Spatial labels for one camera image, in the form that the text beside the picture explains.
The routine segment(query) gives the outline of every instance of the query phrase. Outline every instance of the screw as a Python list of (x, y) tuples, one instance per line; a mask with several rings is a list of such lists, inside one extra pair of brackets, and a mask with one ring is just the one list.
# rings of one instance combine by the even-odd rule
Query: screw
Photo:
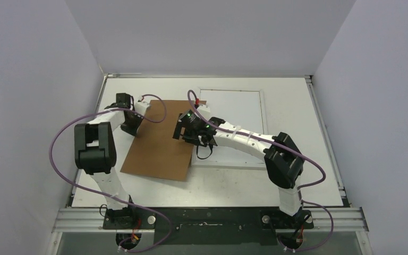
[(150, 225), (154, 224), (155, 222), (156, 222), (156, 217), (154, 217), (152, 215), (148, 217), (148, 223)]
[(268, 222), (270, 222), (270, 216), (268, 216), (268, 215), (264, 215), (263, 217), (262, 217), (262, 222), (263, 223), (268, 223)]

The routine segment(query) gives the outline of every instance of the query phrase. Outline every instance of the wall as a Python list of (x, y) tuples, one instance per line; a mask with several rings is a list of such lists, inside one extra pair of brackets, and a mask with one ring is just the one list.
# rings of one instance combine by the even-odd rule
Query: wall
[(408, 1), (357, 0), (313, 81), (375, 254), (408, 254)]
[(66, 0), (104, 72), (313, 74), (355, 0)]
[[(0, 1), (0, 254), (44, 254), (71, 188), (48, 146), (94, 110), (102, 74), (63, 0)], [(74, 177), (72, 131), (55, 158)]]

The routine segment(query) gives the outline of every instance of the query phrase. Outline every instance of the purple hose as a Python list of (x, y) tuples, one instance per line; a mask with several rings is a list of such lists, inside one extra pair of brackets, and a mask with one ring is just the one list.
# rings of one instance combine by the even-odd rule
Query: purple hose
[[(165, 114), (164, 114), (163, 118), (162, 118), (160, 121), (151, 120), (151, 119), (146, 118), (146, 117), (143, 117), (143, 118), (144, 118), (145, 120), (147, 120), (147, 121), (154, 122), (154, 123), (162, 122), (162, 121), (166, 118), (166, 105), (165, 105), (165, 102), (163, 102), (163, 100), (162, 100), (160, 97), (156, 96), (156, 95), (152, 95), (152, 94), (143, 95), (143, 97), (145, 97), (145, 96), (152, 96), (152, 97), (155, 97), (155, 98), (159, 99), (160, 102), (163, 104), (163, 107), (164, 107), (164, 109), (165, 109)], [(159, 211), (153, 210), (153, 209), (148, 208), (148, 207), (136, 205), (136, 204), (134, 204), (134, 203), (129, 203), (129, 202), (127, 202), (127, 201), (124, 201), (124, 200), (121, 200), (121, 199), (119, 199), (119, 198), (116, 198), (116, 197), (114, 197), (114, 196), (111, 195), (111, 194), (104, 193), (104, 192), (97, 191), (97, 190), (93, 190), (93, 189), (90, 189), (90, 188), (81, 186), (81, 185), (79, 185), (79, 184), (76, 184), (75, 182), (73, 182), (73, 181), (71, 181), (70, 179), (68, 179), (65, 175), (63, 175), (63, 174), (58, 170), (57, 166), (56, 166), (55, 163), (54, 163), (54, 159), (53, 159), (53, 155), (52, 155), (52, 151), (53, 151), (53, 148), (54, 148), (55, 141), (57, 141), (58, 137), (59, 137), (59, 136), (63, 133), (63, 131), (65, 131), (69, 126), (71, 126), (72, 124), (74, 124), (74, 123), (76, 123), (76, 122), (78, 122), (78, 121), (80, 121), (80, 120), (83, 120), (83, 119), (85, 119), (85, 118), (90, 118), (90, 117), (94, 117), (94, 116), (98, 116), (98, 115), (101, 115), (101, 114), (105, 114), (105, 113), (108, 113), (108, 112), (114, 112), (114, 111), (125, 111), (125, 112), (130, 112), (130, 113), (135, 113), (135, 114), (137, 114), (135, 111), (130, 110), (130, 109), (125, 109), (125, 108), (110, 108), (110, 109), (104, 110), (104, 111), (99, 112), (99, 113), (91, 113), (91, 114), (87, 114), (87, 115), (84, 115), (84, 116), (82, 116), (82, 117), (76, 118), (75, 120), (71, 121), (70, 123), (68, 123), (67, 125), (65, 125), (64, 127), (62, 127), (62, 128), (60, 129), (60, 131), (54, 136), (54, 139), (52, 140), (52, 142), (51, 142), (50, 145), (49, 145), (49, 161), (50, 161), (50, 164), (52, 165), (52, 168), (54, 169), (55, 173), (57, 173), (57, 175), (59, 175), (60, 178), (62, 178), (65, 182), (67, 182), (67, 183), (73, 185), (74, 187), (77, 187), (77, 188), (79, 188), (79, 189), (83, 189), (83, 190), (86, 190), (86, 191), (89, 191), (89, 192), (92, 192), (92, 193), (96, 193), (96, 194), (99, 194), (99, 195), (103, 195), (103, 196), (105, 196), (105, 197), (112, 198), (113, 200), (116, 200), (116, 201), (118, 201), (118, 202), (120, 202), (120, 203), (125, 203), (126, 205), (129, 205), (129, 206), (135, 206), (135, 207), (138, 207), (138, 208), (140, 208), (140, 209), (143, 209), (143, 210), (146, 210), (146, 211), (150, 211), (150, 212), (155, 213), (155, 214), (158, 214), (158, 215), (160, 215), (162, 218), (164, 218), (164, 219), (169, 223), (169, 226), (170, 226), (169, 232), (168, 232), (168, 234), (166, 234), (166, 236), (165, 236), (164, 238), (162, 238), (161, 240), (159, 240), (158, 242), (156, 242), (155, 244), (153, 244), (153, 245), (151, 245), (151, 246), (149, 246), (149, 247), (146, 247), (146, 248), (143, 248), (143, 249), (137, 250), (137, 251), (131, 251), (131, 250), (129, 250), (128, 252), (142, 252), (142, 251), (147, 251), (147, 250), (152, 249), (152, 248), (156, 247), (157, 245), (161, 244), (163, 241), (165, 241), (165, 240), (171, 235), (171, 232), (173, 231), (173, 223), (171, 222), (171, 220), (170, 220), (168, 217), (166, 217), (164, 214), (162, 214), (161, 212), (159, 212)]]
[[(193, 90), (189, 90), (188, 93), (187, 93), (187, 97), (188, 97), (190, 106), (191, 106), (192, 110), (194, 111), (194, 113), (196, 113), (204, 122), (206, 122), (207, 124), (209, 124), (210, 126), (212, 126), (214, 129), (220, 130), (220, 131), (223, 131), (223, 132), (226, 132), (226, 133), (233, 133), (233, 131), (231, 131), (231, 130), (218, 127), (218, 126), (216, 126), (214, 123), (212, 123), (212, 122), (206, 120), (206, 119), (195, 109), (195, 107), (194, 107), (194, 102), (191, 100), (190, 94), (193, 94), (195, 100), (196, 100), (198, 97), (196, 96), (196, 93), (195, 93)], [(246, 136), (246, 137), (249, 137), (249, 134), (244, 133), (244, 132), (240, 132), (240, 131), (237, 131), (236, 134), (240, 134), (240, 135), (244, 135), (244, 136)], [(296, 156), (302, 158), (303, 160), (308, 161), (309, 163), (313, 164), (316, 168), (318, 168), (318, 170), (320, 170), (321, 175), (322, 175), (321, 179), (319, 179), (318, 181), (315, 181), (315, 182), (311, 182), (311, 183), (307, 183), (307, 184), (302, 184), (302, 185), (300, 185), (300, 186), (297, 187), (298, 190), (300, 190), (301, 188), (310, 187), (310, 186), (314, 186), (314, 185), (320, 184), (320, 183), (322, 183), (322, 182), (326, 179), (326, 173), (325, 173), (325, 171), (323, 170), (323, 168), (322, 168), (320, 165), (318, 165), (315, 161), (313, 161), (312, 159), (310, 159), (310, 158), (308, 158), (308, 157), (302, 155), (301, 153), (299, 153), (299, 152), (297, 152), (297, 151), (295, 151), (295, 150), (292, 150), (292, 149), (290, 149), (289, 147), (284, 146), (284, 145), (282, 145), (282, 144), (280, 144), (280, 143), (273, 142), (273, 141), (270, 141), (270, 140), (267, 140), (267, 139), (264, 139), (264, 138), (261, 138), (261, 137), (257, 137), (257, 136), (255, 136), (255, 135), (251, 135), (251, 138), (256, 139), (256, 140), (258, 140), (258, 141), (266, 142), (266, 143), (269, 143), (269, 144), (271, 144), (271, 145), (277, 146), (277, 147), (279, 147), (279, 148), (281, 148), (281, 149), (284, 149), (284, 150), (286, 150), (286, 151), (288, 151), (288, 152), (290, 152), (290, 153), (292, 153), (292, 154), (294, 154), (294, 155), (296, 155)], [(302, 200), (302, 201), (303, 201), (304, 203), (308, 203), (308, 204), (310, 204), (310, 205), (314, 205), (314, 206), (317, 206), (317, 207), (322, 208), (323, 210), (325, 210), (325, 211), (328, 213), (329, 218), (330, 218), (330, 220), (331, 220), (331, 230), (330, 230), (328, 236), (327, 236), (322, 242), (320, 242), (319, 244), (317, 244), (317, 245), (315, 245), (315, 246), (309, 247), (309, 248), (297, 250), (297, 251), (308, 251), (308, 250), (312, 250), (312, 249), (315, 249), (315, 248), (318, 248), (318, 247), (322, 246), (323, 244), (325, 244), (325, 243), (329, 240), (329, 238), (332, 236), (332, 233), (333, 233), (333, 231), (334, 231), (334, 220), (333, 220), (332, 215), (331, 215), (331, 213), (329, 212), (329, 210), (326, 209), (324, 206), (319, 205), (319, 204), (317, 204), (317, 203), (313, 203), (313, 202), (307, 202), (307, 201), (304, 201), (304, 200)]]

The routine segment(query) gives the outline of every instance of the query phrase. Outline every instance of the purple cable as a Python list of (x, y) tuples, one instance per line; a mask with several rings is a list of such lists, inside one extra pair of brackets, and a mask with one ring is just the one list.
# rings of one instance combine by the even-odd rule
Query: purple cable
[[(152, 96), (152, 97), (155, 97), (155, 98), (159, 99), (160, 102), (163, 104), (163, 107), (164, 107), (164, 109), (165, 109), (165, 114), (164, 114), (163, 118), (162, 118), (160, 121), (151, 120), (151, 119), (146, 118), (146, 117), (144, 117), (144, 116), (143, 116), (143, 118), (144, 118), (145, 120), (147, 120), (147, 121), (154, 122), (154, 123), (162, 122), (162, 121), (166, 118), (166, 105), (165, 105), (165, 102), (163, 102), (163, 100), (162, 100), (160, 97), (156, 96), (156, 95), (152, 95), (152, 94), (143, 95), (143, 97), (146, 97), (146, 96)], [(150, 211), (150, 212), (155, 213), (155, 214), (158, 214), (158, 215), (160, 215), (162, 218), (164, 218), (164, 219), (169, 223), (169, 226), (170, 226), (169, 232), (168, 232), (168, 234), (166, 234), (166, 236), (165, 236), (164, 238), (162, 238), (161, 240), (159, 240), (157, 243), (155, 243), (155, 244), (153, 244), (153, 245), (151, 245), (151, 246), (149, 246), (149, 247), (143, 248), (143, 249), (141, 249), (141, 250), (137, 250), (137, 251), (128, 250), (128, 252), (142, 252), (142, 251), (147, 251), (147, 250), (152, 249), (152, 248), (156, 247), (157, 245), (161, 244), (164, 240), (166, 240), (166, 239), (171, 235), (171, 232), (173, 231), (173, 223), (171, 222), (171, 220), (170, 220), (168, 217), (166, 217), (164, 214), (162, 214), (161, 212), (159, 212), (159, 211), (153, 210), (153, 209), (148, 208), (148, 207), (136, 205), (136, 204), (134, 204), (134, 203), (130, 203), (130, 202), (121, 200), (121, 199), (119, 199), (119, 198), (116, 198), (116, 197), (114, 197), (114, 196), (111, 195), (111, 194), (104, 193), (104, 192), (97, 191), (97, 190), (93, 190), (93, 189), (90, 189), (90, 188), (81, 186), (81, 185), (79, 185), (79, 184), (76, 184), (75, 182), (73, 182), (73, 181), (71, 181), (70, 179), (66, 178), (66, 176), (63, 175), (63, 174), (58, 170), (57, 166), (56, 166), (55, 163), (54, 163), (54, 159), (53, 159), (53, 155), (52, 155), (52, 151), (53, 151), (53, 148), (54, 148), (55, 141), (57, 141), (58, 137), (59, 137), (59, 136), (63, 133), (63, 131), (65, 131), (69, 126), (71, 126), (72, 124), (74, 124), (74, 123), (76, 123), (76, 122), (78, 122), (78, 121), (80, 121), (80, 120), (83, 120), (83, 119), (85, 119), (85, 118), (90, 118), (90, 117), (94, 117), (94, 116), (98, 116), (98, 115), (101, 115), (101, 114), (105, 114), (105, 113), (108, 113), (108, 112), (114, 112), (114, 111), (125, 111), (125, 112), (130, 112), (130, 113), (138, 114), (137, 112), (135, 112), (135, 111), (133, 111), (133, 110), (130, 110), (130, 109), (125, 109), (125, 108), (110, 108), (110, 109), (106, 109), (106, 110), (104, 110), (104, 111), (102, 111), (102, 112), (99, 112), (99, 113), (91, 113), (91, 114), (87, 114), (87, 115), (84, 115), (84, 116), (82, 116), (82, 117), (76, 118), (75, 120), (71, 121), (70, 123), (68, 123), (67, 125), (65, 125), (64, 127), (62, 127), (62, 128), (60, 129), (60, 131), (54, 136), (54, 139), (52, 140), (52, 142), (51, 142), (50, 145), (49, 145), (49, 161), (50, 161), (50, 164), (52, 165), (52, 168), (54, 169), (55, 173), (57, 173), (57, 175), (59, 175), (60, 178), (62, 178), (65, 182), (67, 182), (67, 183), (73, 185), (74, 187), (77, 187), (77, 188), (79, 188), (79, 189), (83, 189), (83, 190), (86, 190), (86, 191), (89, 191), (89, 192), (92, 192), (92, 193), (96, 193), (96, 194), (99, 194), (99, 195), (103, 195), (103, 196), (105, 196), (105, 197), (112, 198), (113, 200), (116, 200), (116, 201), (118, 201), (118, 202), (120, 202), (120, 203), (125, 203), (126, 205), (129, 205), (129, 206), (135, 206), (135, 207), (138, 207), (138, 208), (140, 208), (140, 209), (143, 209), (143, 210), (146, 210), (146, 211)]]
[[(206, 120), (206, 119), (195, 109), (195, 107), (194, 107), (194, 102), (191, 100), (190, 94), (193, 94), (195, 100), (196, 100), (198, 97), (196, 96), (196, 93), (195, 93), (193, 90), (189, 90), (188, 93), (187, 93), (187, 97), (188, 97), (190, 106), (191, 106), (192, 110), (194, 111), (194, 113), (196, 113), (204, 122), (206, 122), (207, 124), (209, 124), (210, 126), (212, 126), (214, 129), (220, 130), (220, 131), (223, 131), (223, 132), (226, 132), (226, 133), (233, 133), (233, 131), (231, 131), (231, 130), (218, 127), (218, 126), (216, 126), (214, 123), (212, 123), (212, 122)], [(236, 134), (243, 135), (243, 136), (245, 136), (245, 137), (249, 137), (249, 134), (244, 133), (244, 132), (237, 131), (237, 132), (235, 132), (235, 133), (236, 133)], [(281, 149), (284, 149), (284, 150), (286, 150), (286, 151), (288, 151), (288, 152), (290, 152), (290, 153), (292, 153), (292, 154), (294, 154), (294, 155), (296, 155), (296, 156), (302, 158), (303, 160), (308, 161), (309, 163), (313, 164), (316, 168), (318, 168), (318, 170), (320, 170), (320, 172), (321, 172), (321, 174), (322, 174), (321, 179), (319, 179), (319, 180), (317, 180), (317, 181), (315, 181), (315, 182), (311, 182), (311, 183), (307, 183), (307, 184), (302, 184), (302, 185), (300, 185), (300, 186), (297, 187), (298, 190), (300, 190), (301, 188), (310, 187), (310, 186), (314, 186), (314, 185), (320, 184), (320, 183), (322, 183), (322, 182), (326, 179), (326, 173), (325, 173), (325, 171), (323, 170), (323, 168), (322, 168), (320, 165), (318, 165), (315, 161), (313, 161), (312, 159), (310, 159), (310, 158), (304, 156), (303, 154), (301, 154), (301, 153), (299, 153), (299, 152), (297, 152), (297, 151), (295, 151), (295, 150), (292, 150), (292, 149), (290, 149), (289, 147), (284, 146), (284, 145), (282, 145), (282, 144), (280, 144), (280, 143), (273, 142), (273, 141), (269, 141), (269, 140), (267, 140), (267, 139), (264, 139), (264, 138), (261, 138), (261, 137), (257, 137), (257, 136), (255, 136), (255, 135), (251, 135), (251, 137), (254, 138), (254, 139), (256, 139), (256, 140), (258, 140), (258, 141), (266, 142), (266, 143), (269, 143), (269, 144), (271, 144), (271, 145), (277, 146), (277, 147), (279, 147), (279, 148), (281, 148)], [(308, 203), (308, 204), (310, 204), (310, 205), (314, 205), (314, 206), (317, 206), (317, 207), (322, 208), (323, 210), (325, 210), (325, 211), (328, 213), (329, 218), (331, 219), (331, 230), (330, 230), (328, 236), (327, 236), (322, 242), (320, 242), (319, 244), (317, 244), (317, 245), (315, 245), (315, 246), (309, 247), (309, 248), (305, 248), (305, 249), (302, 249), (302, 250), (297, 250), (297, 251), (308, 251), (308, 250), (312, 250), (312, 249), (315, 249), (315, 248), (318, 248), (318, 247), (322, 246), (323, 244), (325, 244), (325, 243), (329, 240), (329, 238), (332, 236), (332, 233), (333, 233), (333, 231), (334, 231), (334, 220), (333, 220), (332, 215), (331, 215), (331, 213), (329, 212), (329, 210), (327, 210), (324, 206), (319, 205), (319, 204), (317, 204), (317, 203), (313, 203), (313, 202), (307, 202), (307, 201), (304, 201), (304, 200), (302, 200), (302, 202)]]

